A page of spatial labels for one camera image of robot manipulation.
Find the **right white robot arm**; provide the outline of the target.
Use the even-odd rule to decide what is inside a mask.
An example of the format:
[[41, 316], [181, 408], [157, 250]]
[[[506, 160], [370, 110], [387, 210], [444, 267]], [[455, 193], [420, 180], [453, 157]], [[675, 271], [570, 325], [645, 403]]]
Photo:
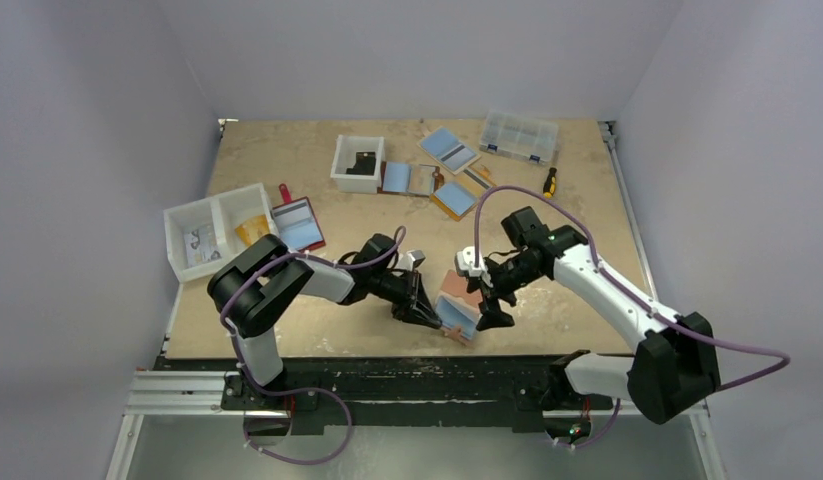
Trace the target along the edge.
[[617, 279], [584, 234], [570, 225], [550, 229], [530, 207], [501, 225], [516, 249], [504, 262], [474, 246], [455, 255], [469, 292], [482, 295], [478, 330], [513, 326], [502, 303], [515, 305], [519, 289], [546, 277], [592, 307], [632, 350], [629, 357], [580, 350], [559, 359], [548, 381], [552, 402], [571, 407], [588, 395], [627, 400], [664, 424], [719, 389], [713, 330], [702, 315], [681, 315]]

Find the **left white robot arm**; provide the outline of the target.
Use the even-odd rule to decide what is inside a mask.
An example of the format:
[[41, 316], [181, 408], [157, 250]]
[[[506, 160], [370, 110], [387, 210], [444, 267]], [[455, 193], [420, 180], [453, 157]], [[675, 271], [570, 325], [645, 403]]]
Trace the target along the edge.
[[374, 296], [390, 303], [402, 323], [441, 328], [420, 272], [400, 267], [399, 244], [398, 236], [376, 233], [359, 250], [330, 262], [267, 234], [212, 276], [207, 293], [232, 339], [251, 401], [271, 409], [284, 399], [285, 368], [274, 328], [300, 296], [342, 306]]

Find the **pink card holder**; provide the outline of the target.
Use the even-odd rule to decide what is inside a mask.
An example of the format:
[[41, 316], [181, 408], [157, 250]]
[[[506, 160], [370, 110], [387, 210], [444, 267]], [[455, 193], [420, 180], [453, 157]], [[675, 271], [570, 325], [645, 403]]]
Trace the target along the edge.
[[441, 321], [444, 335], [469, 346], [477, 333], [482, 316], [479, 291], [467, 292], [468, 282], [454, 270], [448, 270], [435, 298], [434, 311]]

